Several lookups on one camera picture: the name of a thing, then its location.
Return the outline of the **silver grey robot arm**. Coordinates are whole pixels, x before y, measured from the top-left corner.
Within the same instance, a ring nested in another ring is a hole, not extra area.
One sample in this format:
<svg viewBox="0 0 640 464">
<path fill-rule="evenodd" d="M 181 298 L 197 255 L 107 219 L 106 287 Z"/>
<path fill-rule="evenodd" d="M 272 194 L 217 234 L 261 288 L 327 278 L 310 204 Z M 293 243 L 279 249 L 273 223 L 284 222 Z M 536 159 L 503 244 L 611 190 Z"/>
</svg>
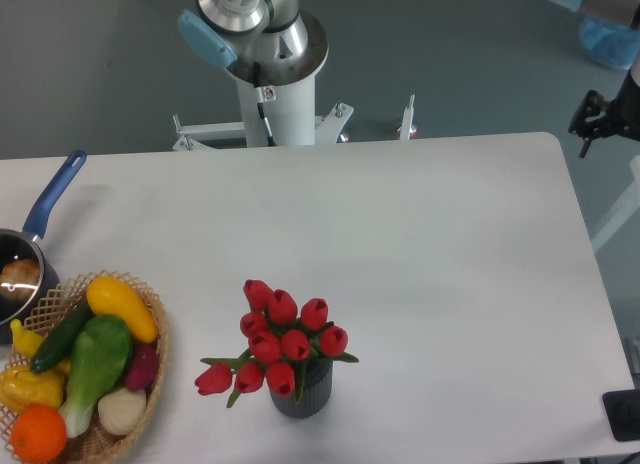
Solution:
<svg viewBox="0 0 640 464">
<path fill-rule="evenodd" d="M 593 44 L 596 62 L 614 57 L 624 37 L 638 35 L 639 0 L 548 0 L 587 16 L 585 44 Z M 201 134 L 179 131 L 190 147 L 191 136 L 223 138 L 244 131 L 248 147 L 321 145 L 340 142 L 353 108 L 337 103 L 326 117 L 316 117 L 315 76 L 328 56 L 320 22 L 300 9 L 299 0 L 197 0 L 196 13 L 182 11 L 179 32 L 192 51 L 209 65 L 226 69 L 236 81 L 242 124 L 191 126 Z M 589 91 L 571 120 L 569 132 L 583 142 L 580 157 L 597 139 L 621 136 L 639 142 L 639 48 L 617 96 L 606 101 Z"/>
</svg>

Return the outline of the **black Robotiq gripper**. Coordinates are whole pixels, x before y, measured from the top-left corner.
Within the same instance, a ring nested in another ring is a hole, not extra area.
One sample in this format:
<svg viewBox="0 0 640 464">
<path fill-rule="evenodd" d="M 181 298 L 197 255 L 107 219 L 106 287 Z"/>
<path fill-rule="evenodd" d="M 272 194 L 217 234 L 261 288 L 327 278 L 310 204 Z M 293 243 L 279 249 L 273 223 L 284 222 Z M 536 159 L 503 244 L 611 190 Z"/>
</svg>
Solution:
<svg viewBox="0 0 640 464">
<path fill-rule="evenodd" d="M 608 102 L 589 90 L 570 120 L 568 132 L 582 141 L 580 158 L 585 158 L 593 141 L 613 135 L 639 136 L 639 84 L 628 72 L 617 96 Z"/>
</svg>

